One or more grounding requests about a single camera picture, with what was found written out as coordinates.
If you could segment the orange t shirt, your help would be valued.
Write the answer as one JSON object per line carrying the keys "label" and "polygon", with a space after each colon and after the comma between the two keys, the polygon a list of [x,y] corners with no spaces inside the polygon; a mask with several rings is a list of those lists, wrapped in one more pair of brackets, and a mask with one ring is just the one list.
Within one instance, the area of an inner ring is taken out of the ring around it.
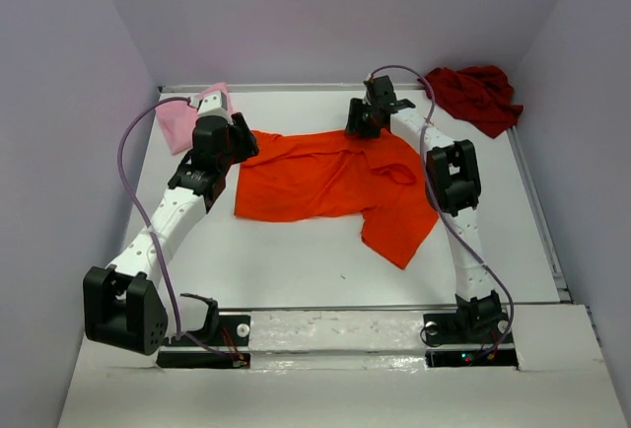
{"label": "orange t shirt", "polygon": [[254,136],[260,152],[240,166],[240,218],[282,223],[359,214],[362,242],[400,269],[438,220],[419,154],[390,132],[377,139],[341,130]]}

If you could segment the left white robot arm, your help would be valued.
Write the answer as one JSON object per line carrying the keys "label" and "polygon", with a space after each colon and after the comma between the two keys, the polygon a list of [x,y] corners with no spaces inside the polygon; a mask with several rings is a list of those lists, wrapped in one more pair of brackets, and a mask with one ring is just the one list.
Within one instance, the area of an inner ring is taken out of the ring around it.
{"label": "left white robot arm", "polygon": [[230,168],[258,152],[241,113],[196,120],[192,147],[154,214],[143,213],[145,226],[127,248],[83,279],[88,339],[143,355],[157,352],[166,339],[182,337],[208,347],[221,327],[218,304],[177,293],[167,265],[225,190]]}

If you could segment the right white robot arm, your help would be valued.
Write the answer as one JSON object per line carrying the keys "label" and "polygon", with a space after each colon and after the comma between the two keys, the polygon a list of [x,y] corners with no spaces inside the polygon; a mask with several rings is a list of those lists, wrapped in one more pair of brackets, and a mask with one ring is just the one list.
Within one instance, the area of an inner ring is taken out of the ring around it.
{"label": "right white robot arm", "polygon": [[[432,207],[444,223],[456,274],[456,310],[427,315],[424,333],[428,344],[477,343],[482,339],[496,344],[509,334],[512,313],[505,313],[496,286],[505,293],[509,308],[513,300],[482,256],[478,235],[477,208],[481,179],[476,151],[470,140],[455,140],[431,123],[435,108],[434,91],[419,78],[429,93],[431,106],[419,132],[420,158],[425,173],[426,192]],[[388,75],[369,76],[364,81],[364,99],[352,99],[345,132],[361,139],[377,139],[390,126],[391,116],[415,108],[408,99],[398,99]]]}

